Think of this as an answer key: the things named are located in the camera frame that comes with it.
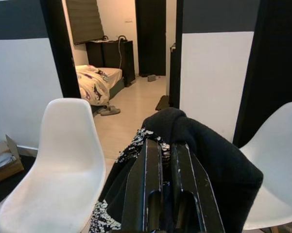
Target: doorway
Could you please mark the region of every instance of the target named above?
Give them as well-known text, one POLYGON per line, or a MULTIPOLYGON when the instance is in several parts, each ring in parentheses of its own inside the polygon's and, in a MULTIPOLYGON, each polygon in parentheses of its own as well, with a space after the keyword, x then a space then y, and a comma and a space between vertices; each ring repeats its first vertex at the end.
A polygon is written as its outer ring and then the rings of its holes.
POLYGON ((166 0, 135 0, 139 75, 166 75, 166 0))

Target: white wall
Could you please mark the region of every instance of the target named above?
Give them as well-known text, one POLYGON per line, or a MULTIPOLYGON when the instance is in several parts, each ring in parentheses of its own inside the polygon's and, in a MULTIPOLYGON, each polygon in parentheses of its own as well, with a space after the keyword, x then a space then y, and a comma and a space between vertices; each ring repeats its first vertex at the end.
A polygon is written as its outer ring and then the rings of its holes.
POLYGON ((109 40, 124 35, 133 41, 135 73, 139 73, 135 0, 97 0, 103 32, 109 40))
POLYGON ((69 35, 71 51, 72 51, 72 55, 74 59, 74 64, 76 66, 88 65, 86 45, 85 44, 74 45, 73 40, 72 40, 72 32, 71 32, 71 27, 70 27, 70 22, 69 22, 66 0, 62 0, 62 3, 63 3, 63 9, 64 9, 64 14, 65 14, 65 19, 66 19, 67 30, 68 30, 68 35, 69 35))
POLYGON ((62 97, 48 38, 0 40, 0 140, 37 148, 44 110, 62 97))
POLYGON ((170 47, 176 42, 176 9, 177 0, 166 1, 166 95, 170 91, 170 47))
POLYGON ((232 141, 253 32, 185 33, 180 109, 232 141))

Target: chair backrest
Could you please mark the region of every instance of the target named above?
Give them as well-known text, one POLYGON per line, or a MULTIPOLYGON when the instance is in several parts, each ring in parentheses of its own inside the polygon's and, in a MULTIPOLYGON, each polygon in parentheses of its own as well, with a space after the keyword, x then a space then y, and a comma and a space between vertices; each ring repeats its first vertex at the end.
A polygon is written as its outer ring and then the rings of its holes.
POLYGON ((240 150, 263 172, 263 185, 292 205, 292 102, 273 113, 240 150))
POLYGON ((57 99, 41 124, 37 167, 56 171, 104 170, 104 156, 88 102, 57 99))

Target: patterned bedding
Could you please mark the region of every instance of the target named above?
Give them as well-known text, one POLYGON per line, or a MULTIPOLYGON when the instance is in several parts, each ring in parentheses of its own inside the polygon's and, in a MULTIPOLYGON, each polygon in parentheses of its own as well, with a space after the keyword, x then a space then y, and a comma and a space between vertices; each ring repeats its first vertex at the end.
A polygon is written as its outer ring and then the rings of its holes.
POLYGON ((107 105, 109 101, 108 76, 91 65, 76 66, 81 97, 91 105, 107 105))

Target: black and white patterned cloth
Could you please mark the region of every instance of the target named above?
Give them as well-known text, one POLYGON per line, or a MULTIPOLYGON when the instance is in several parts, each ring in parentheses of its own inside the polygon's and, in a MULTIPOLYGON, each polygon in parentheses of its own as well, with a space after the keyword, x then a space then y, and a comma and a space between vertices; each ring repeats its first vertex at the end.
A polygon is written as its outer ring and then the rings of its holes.
POLYGON ((90 220, 89 233, 106 233, 121 228, 120 218, 123 210, 125 195, 123 192, 125 192, 127 174, 138 158, 146 139, 151 139, 161 146, 163 166, 168 164, 171 154, 170 145, 152 131, 138 130, 131 144, 120 153, 110 171, 99 201, 95 204, 90 220))

